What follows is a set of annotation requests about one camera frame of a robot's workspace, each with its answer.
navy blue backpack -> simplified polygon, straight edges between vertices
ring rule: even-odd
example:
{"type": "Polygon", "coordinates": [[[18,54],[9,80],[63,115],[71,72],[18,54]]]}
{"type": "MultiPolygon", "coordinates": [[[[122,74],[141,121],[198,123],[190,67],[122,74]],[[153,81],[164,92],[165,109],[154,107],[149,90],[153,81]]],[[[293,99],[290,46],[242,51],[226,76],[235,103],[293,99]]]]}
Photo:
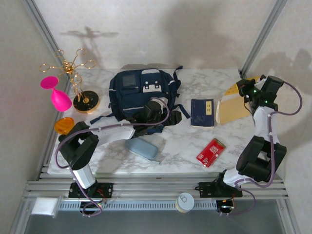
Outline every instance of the navy blue backpack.
{"type": "MultiPolygon", "coordinates": [[[[182,68],[181,66],[175,70],[173,78],[170,74],[158,69],[119,72],[111,80],[109,86],[112,114],[99,116],[91,120],[90,123],[93,124],[102,117],[115,116],[118,121],[131,117],[141,111],[150,101],[151,97],[166,98],[170,111],[180,107],[185,117],[190,118],[190,115],[181,104],[175,105],[176,97],[179,96],[177,90],[181,85],[176,71],[182,68]]],[[[158,128],[154,132],[161,132],[162,128],[158,128]]]]}

cable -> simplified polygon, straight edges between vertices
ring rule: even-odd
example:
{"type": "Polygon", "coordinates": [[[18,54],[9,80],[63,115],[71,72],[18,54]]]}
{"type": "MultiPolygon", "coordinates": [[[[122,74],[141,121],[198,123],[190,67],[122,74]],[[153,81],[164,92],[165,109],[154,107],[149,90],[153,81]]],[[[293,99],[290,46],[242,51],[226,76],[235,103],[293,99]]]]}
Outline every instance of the cable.
{"type": "Polygon", "coordinates": [[[107,203],[107,199],[106,199],[106,197],[103,194],[103,190],[102,189],[98,189],[97,192],[99,194],[101,194],[101,196],[102,196],[102,201],[100,201],[99,204],[102,203],[104,201],[104,199],[105,199],[105,204],[106,204],[107,203]]]}
{"type": "Polygon", "coordinates": [[[240,188],[238,183],[243,182],[243,181],[248,181],[248,182],[251,182],[251,183],[255,184],[256,186],[258,186],[260,188],[268,188],[272,184],[272,182],[274,180],[274,176],[275,176],[275,155],[274,155],[274,140],[273,140],[273,136],[272,136],[272,116],[276,115],[276,114],[281,114],[281,115],[285,115],[285,116],[294,116],[294,115],[299,113],[299,111],[302,108],[302,104],[303,104],[303,100],[302,100],[302,96],[301,96],[300,92],[292,84],[289,84],[286,81],[284,81],[284,83],[287,84],[288,86],[290,86],[298,94],[300,104],[299,104],[298,109],[295,112],[293,112],[293,113],[285,113],[285,112],[282,112],[282,111],[274,111],[270,115],[268,115],[269,138],[270,138],[270,147],[271,147],[271,171],[272,171],[271,172],[271,176],[270,176],[270,180],[269,180],[269,182],[267,184],[264,184],[264,185],[261,185],[261,184],[257,183],[253,179],[239,179],[239,180],[237,180],[234,183],[235,187],[237,189],[239,189],[241,191],[245,191],[245,192],[249,193],[251,196],[253,196],[253,205],[250,208],[246,209],[246,210],[243,210],[243,211],[240,211],[240,212],[236,212],[236,213],[230,213],[229,215],[231,215],[231,216],[233,216],[233,215],[240,215],[240,214],[246,213],[246,212],[250,211],[255,206],[255,197],[254,197],[254,195],[250,191],[240,188]]]}
{"type": "MultiPolygon", "coordinates": [[[[62,147],[68,140],[70,140],[71,138],[73,138],[73,137],[75,137],[75,136],[77,136],[77,135],[79,135],[79,134],[81,134],[81,133],[87,133],[87,132],[91,132],[91,131],[100,131],[100,130],[104,130],[104,129],[119,127],[119,126],[120,126],[120,127],[121,127],[121,126],[154,126],[154,125],[160,125],[160,124],[162,124],[163,122],[165,122],[165,121],[169,118],[169,116],[170,116],[170,110],[169,110],[168,105],[167,105],[162,99],[160,99],[160,98],[152,97],[151,100],[152,100],[152,99],[157,99],[157,100],[161,101],[162,104],[163,104],[163,105],[165,106],[165,108],[167,109],[167,115],[166,115],[166,117],[165,117],[162,121],[160,121],[160,122],[158,122],[158,123],[119,123],[119,124],[113,124],[113,125],[108,125],[108,126],[104,126],[104,127],[91,128],[91,129],[84,129],[84,130],[77,131],[77,132],[75,132],[75,133],[73,133],[73,134],[70,134],[70,135],[67,136],[63,141],[61,141],[61,142],[59,143],[59,145],[58,145],[58,147],[57,147],[57,149],[56,149],[56,151],[55,151],[55,153],[54,153],[56,165],[57,165],[59,168],[62,168],[62,169],[69,168],[69,165],[67,165],[67,166],[61,166],[61,165],[59,164],[59,162],[58,162],[58,152],[59,152],[59,150],[61,149],[61,147],[62,147]]],[[[83,216],[86,215],[86,216],[88,216],[88,217],[92,217],[92,216],[96,216],[96,215],[99,215],[100,213],[102,213],[102,208],[101,208],[101,206],[98,205],[97,202],[93,201],[92,198],[90,198],[90,197],[86,194],[86,192],[84,191],[84,189],[83,189],[82,186],[80,185],[80,183],[79,183],[77,177],[75,176],[73,170],[72,170],[71,168],[69,168],[69,171],[70,171],[70,173],[73,175],[73,178],[74,178],[75,182],[77,183],[79,189],[81,190],[82,194],[83,194],[87,199],[90,200],[90,203],[86,204],[86,205],[83,207],[83,209],[82,209],[82,215],[83,215],[83,216]],[[88,206],[91,205],[91,204],[96,205],[96,206],[98,207],[99,211],[96,212],[96,213],[93,213],[93,214],[85,214],[84,211],[85,211],[86,207],[88,207],[88,206]]]]}
{"type": "Polygon", "coordinates": [[[246,103],[245,103],[245,101],[244,101],[244,107],[245,107],[245,109],[250,113],[250,114],[252,114],[252,112],[247,108],[247,106],[245,105],[246,103]]]}

notebook label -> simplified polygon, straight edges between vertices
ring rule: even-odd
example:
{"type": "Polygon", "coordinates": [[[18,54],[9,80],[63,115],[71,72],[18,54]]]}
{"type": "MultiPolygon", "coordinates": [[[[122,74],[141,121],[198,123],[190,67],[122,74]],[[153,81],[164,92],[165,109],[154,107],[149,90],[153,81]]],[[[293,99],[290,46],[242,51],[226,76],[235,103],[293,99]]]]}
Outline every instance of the notebook label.
{"type": "Polygon", "coordinates": [[[206,102],[206,115],[209,116],[211,115],[212,113],[212,110],[211,110],[211,101],[207,101],[206,102]]]}

backpack pocket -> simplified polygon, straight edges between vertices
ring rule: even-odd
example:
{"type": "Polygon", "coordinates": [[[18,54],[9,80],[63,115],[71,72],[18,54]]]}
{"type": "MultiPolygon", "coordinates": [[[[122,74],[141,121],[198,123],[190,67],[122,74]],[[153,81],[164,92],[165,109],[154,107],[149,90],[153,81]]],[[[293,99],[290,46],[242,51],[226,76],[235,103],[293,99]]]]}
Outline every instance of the backpack pocket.
{"type": "Polygon", "coordinates": [[[119,74],[117,85],[122,96],[139,93],[141,90],[139,73],[128,71],[119,74]]]}
{"type": "Polygon", "coordinates": [[[163,92],[163,80],[157,69],[146,69],[141,73],[142,92],[163,92]]]}

white can lid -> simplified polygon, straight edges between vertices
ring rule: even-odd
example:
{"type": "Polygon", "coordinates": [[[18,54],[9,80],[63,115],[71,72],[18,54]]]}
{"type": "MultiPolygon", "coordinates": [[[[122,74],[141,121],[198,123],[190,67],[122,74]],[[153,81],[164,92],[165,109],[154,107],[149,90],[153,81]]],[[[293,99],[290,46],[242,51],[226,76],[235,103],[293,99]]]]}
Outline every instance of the white can lid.
{"type": "Polygon", "coordinates": [[[190,211],[194,207],[194,198],[188,193],[181,193],[176,202],[179,208],[184,211],[190,211]]]}

